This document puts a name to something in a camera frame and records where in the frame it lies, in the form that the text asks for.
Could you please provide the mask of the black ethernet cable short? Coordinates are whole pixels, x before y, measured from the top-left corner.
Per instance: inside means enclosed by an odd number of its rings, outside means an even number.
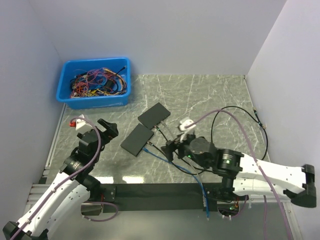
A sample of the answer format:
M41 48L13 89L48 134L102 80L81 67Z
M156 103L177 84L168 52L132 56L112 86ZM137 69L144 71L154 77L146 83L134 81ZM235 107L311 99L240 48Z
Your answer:
M149 145L150 147L154 148L155 150L157 150L161 155L163 155L163 159L165 159L169 164L173 165L175 168L179 169L180 172L183 172L187 175L191 175L191 176L199 176L205 172L210 172L209 170L205 170L203 168L199 168L199 167L195 167L193 166L191 163L189 163L187 160L182 159L181 161L188 166L189 168L193 169L193 171L190 171L188 168L186 167L182 167L181 164L177 164L174 160L173 161L168 161L164 152L157 147L155 144L153 144L152 142L148 141L147 145Z

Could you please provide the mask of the black network switch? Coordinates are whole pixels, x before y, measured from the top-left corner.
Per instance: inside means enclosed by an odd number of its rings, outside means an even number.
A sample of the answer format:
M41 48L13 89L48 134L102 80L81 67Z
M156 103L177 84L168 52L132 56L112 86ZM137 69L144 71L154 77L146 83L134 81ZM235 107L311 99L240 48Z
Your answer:
M154 132L152 130L139 123L120 146L134 157L137 157L153 135Z
M149 108L142 113L137 119L142 125L149 130L152 130L154 126L160 124L163 120L168 118L171 112L165 108L160 102Z

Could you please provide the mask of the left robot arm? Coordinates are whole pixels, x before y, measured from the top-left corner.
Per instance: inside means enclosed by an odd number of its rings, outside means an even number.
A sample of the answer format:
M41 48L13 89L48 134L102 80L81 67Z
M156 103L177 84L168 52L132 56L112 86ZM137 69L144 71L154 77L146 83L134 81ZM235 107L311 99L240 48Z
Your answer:
M63 162L51 185L33 207L19 220L9 221L2 229L7 240L49 240L66 217L81 205L90 201L102 206L104 195L101 183L90 175L100 153L119 134L117 124L100 118L98 129L83 116L74 117L70 125L75 127L79 143Z

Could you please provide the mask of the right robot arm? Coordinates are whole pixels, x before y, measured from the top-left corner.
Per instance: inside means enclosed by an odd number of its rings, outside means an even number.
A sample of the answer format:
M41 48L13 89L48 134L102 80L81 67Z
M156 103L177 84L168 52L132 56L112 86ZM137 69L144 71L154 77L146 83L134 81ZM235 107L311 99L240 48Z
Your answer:
M313 165L294 167L254 160L242 152L217 148L203 136L196 137L194 134L187 134L184 140L177 136L167 141L161 150L169 161L173 161L173 153L177 152L178 158L188 157L222 177L220 195L226 200L234 196L277 194L279 198L289 199L299 207L317 206Z

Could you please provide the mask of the blue plastic bin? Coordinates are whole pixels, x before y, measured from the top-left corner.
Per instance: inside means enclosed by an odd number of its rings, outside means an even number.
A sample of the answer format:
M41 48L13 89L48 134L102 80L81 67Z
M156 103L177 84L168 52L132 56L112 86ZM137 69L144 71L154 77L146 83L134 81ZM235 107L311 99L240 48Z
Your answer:
M61 70L56 100L74 110L119 107L128 104L131 88L127 57L69 60Z

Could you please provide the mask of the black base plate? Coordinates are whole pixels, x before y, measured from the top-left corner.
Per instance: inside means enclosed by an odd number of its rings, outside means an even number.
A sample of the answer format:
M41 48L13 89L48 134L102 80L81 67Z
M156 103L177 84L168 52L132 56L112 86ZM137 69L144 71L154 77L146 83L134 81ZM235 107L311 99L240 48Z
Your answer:
M207 196L208 209L218 210L218 202L227 204L246 199L236 196L222 183L113 183L101 184L94 200L114 203L120 211L203 210L203 193Z

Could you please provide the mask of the aluminium rail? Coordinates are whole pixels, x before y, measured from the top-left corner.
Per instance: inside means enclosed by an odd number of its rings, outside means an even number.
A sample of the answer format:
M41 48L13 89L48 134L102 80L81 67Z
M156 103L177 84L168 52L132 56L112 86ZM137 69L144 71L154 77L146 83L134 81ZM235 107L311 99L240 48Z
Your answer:
M43 195L43 193L45 193L45 191L47 190L47 188L49 187L49 184L33 184L31 186L27 201L26 201L26 205L30 205L33 206L39 199L40 197ZM251 194L249 195L250 198L250 202L252 203L263 203L264 202L264 197L262 195L256 195L256 194ZM290 203L291 200L287 197L287 196L280 196L279 195L279 199L282 203ZM267 202L271 202L271 203L276 203L276 197L272 194L272 195L267 195L266 196L266 200Z

